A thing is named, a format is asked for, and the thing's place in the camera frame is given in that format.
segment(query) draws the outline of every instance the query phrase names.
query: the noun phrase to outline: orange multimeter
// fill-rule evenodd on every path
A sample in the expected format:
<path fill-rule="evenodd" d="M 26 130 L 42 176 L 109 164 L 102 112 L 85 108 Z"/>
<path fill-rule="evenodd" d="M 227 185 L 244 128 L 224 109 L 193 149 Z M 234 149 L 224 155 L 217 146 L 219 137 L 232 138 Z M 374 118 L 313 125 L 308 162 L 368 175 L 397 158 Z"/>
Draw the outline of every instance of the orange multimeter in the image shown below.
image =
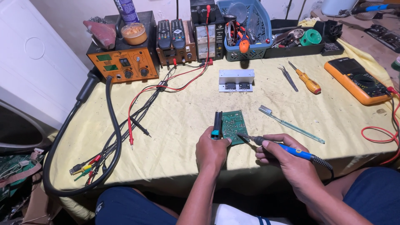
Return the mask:
<path fill-rule="evenodd" d="M 324 68 L 362 104 L 374 104 L 390 99 L 386 94 L 387 87 L 353 58 L 328 61 Z"/>

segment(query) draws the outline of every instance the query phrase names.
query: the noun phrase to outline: yellow tablecloth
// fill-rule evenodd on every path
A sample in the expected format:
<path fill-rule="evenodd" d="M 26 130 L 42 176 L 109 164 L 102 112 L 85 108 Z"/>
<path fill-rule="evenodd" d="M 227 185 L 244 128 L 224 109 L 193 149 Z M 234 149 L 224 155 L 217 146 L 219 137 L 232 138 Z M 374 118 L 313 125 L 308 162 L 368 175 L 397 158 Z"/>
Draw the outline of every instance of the yellow tablecloth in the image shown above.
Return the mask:
<path fill-rule="evenodd" d="M 152 138 L 135 129 L 133 151 L 128 141 L 123 142 L 121 158 L 103 187 L 139 184 L 143 185 L 142 188 L 165 194 L 187 195 L 198 173 L 195 145 L 204 130 L 213 125 L 215 111 L 241 110 L 251 135 L 292 135 L 308 147 L 311 153 L 330 159 L 336 176 L 350 173 L 380 153 L 394 151 L 395 143 L 372 143 L 360 134 L 360 130 L 366 126 L 381 126 L 394 132 L 390 119 L 391 109 L 384 103 L 371 106 L 360 104 L 325 71 L 324 63 L 348 56 L 356 58 L 384 84 L 391 85 L 390 78 L 371 56 L 341 43 L 346 48 L 341 56 L 310 55 L 251 60 L 249 69 L 255 71 L 253 92 L 232 95 L 218 92 L 219 70 L 240 69 L 239 62 L 228 62 L 224 59 L 214 61 L 214 65 L 185 90 L 160 93 L 141 122 Z M 289 66 L 288 60 L 315 80 L 321 86 L 322 93 L 314 95 L 308 91 Z M 279 64 L 286 67 L 299 92 L 295 92 L 287 82 L 277 68 Z M 191 69 L 180 66 L 175 74 Z M 164 67 L 160 76 L 164 77 L 166 73 L 167 69 Z M 197 74 L 198 72 L 192 72 L 179 76 L 169 82 L 168 86 L 180 87 Z M 159 81 L 114 84 L 111 94 L 118 121 L 122 122 L 127 118 L 129 103 L 142 88 Z M 50 172 L 51 182 L 58 189 L 77 189 L 84 186 L 86 178 L 74 182 L 75 177 L 69 174 L 69 169 L 100 152 L 113 132 L 104 90 L 104 83 L 96 86 L 62 138 Z M 151 93 L 142 94 L 133 111 L 140 108 Z M 324 139 L 326 144 L 280 125 L 258 111 L 260 105 L 272 109 L 278 118 Z M 387 113 L 379 114 L 379 109 L 384 109 Z M 377 131 L 365 133 L 375 139 L 387 138 Z M 255 194 L 283 179 L 279 169 L 259 165 L 254 155 L 255 147 L 254 143 L 250 143 L 229 149 L 226 169 L 221 172 L 217 188 L 230 187 L 241 193 Z M 317 167 L 317 170 L 321 178 L 329 177 L 329 172 L 324 168 Z M 61 198 L 61 202 L 76 219 L 85 220 L 94 216 L 96 194 Z"/>

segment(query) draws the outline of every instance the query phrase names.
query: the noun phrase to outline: person's left hand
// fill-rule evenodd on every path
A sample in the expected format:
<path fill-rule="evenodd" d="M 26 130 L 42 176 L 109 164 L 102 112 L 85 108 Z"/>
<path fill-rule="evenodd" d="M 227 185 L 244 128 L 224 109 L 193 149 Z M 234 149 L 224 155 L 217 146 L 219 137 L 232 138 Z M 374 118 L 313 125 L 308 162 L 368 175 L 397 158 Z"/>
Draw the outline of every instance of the person's left hand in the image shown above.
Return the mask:
<path fill-rule="evenodd" d="M 229 138 L 212 139 L 211 132 L 213 130 L 213 126 L 208 127 L 196 144 L 196 159 L 200 171 L 206 167 L 212 167 L 219 171 L 226 160 L 226 148 L 232 143 Z"/>

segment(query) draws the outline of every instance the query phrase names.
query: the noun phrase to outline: tv remote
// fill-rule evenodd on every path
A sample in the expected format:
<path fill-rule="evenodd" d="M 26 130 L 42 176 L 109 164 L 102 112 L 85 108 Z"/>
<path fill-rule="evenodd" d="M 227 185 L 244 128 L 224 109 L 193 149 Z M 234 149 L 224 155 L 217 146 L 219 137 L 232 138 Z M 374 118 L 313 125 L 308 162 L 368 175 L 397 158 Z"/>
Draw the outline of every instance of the tv remote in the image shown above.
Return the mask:
<path fill-rule="evenodd" d="M 171 21 L 171 31 L 172 31 L 172 46 L 175 49 L 181 49 L 185 47 L 185 30 L 183 28 L 182 19 Z"/>
<path fill-rule="evenodd" d="M 160 49 L 171 48 L 171 30 L 169 20 L 160 20 L 158 22 L 157 42 Z"/>

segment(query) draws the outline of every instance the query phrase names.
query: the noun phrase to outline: circuit board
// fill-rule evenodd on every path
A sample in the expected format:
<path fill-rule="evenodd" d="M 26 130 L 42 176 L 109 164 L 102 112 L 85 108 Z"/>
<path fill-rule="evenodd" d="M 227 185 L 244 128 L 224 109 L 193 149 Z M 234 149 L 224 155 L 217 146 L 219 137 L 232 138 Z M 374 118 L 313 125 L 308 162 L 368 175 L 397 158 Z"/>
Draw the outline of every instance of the circuit board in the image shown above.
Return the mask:
<path fill-rule="evenodd" d="M 44 155 L 38 155 L 36 157 L 36 160 L 38 162 L 42 161 L 42 159 L 44 159 Z M 0 174 L 7 171 L 10 168 L 12 168 L 16 164 L 18 164 L 18 162 L 21 162 L 24 160 L 28 160 L 29 164 L 24 166 L 22 169 L 18 170 L 17 173 L 27 171 L 30 168 L 35 166 L 32 163 L 32 161 L 30 160 L 30 155 L 11 155 L 11 156 L 0 157 Z M 0 188 L 0 201 L 7 198 L 8 196 L 12 196 L 15 193 L 15 191 L 17 190 L 18 184 L 20 184 L 24 180 L 26 180 L 26 178 L 15 181 L 14 183 L 12 183 L 10 185 Z"/>
<path fill-rule="evenodd" d="M 244 143 L 243 138 L 238 137 L 236 133 L 247 134 L 242 111 L 223 112 L 222 134 L 224 138 L 230 138 L 232 140 L 232 145 Z"/>

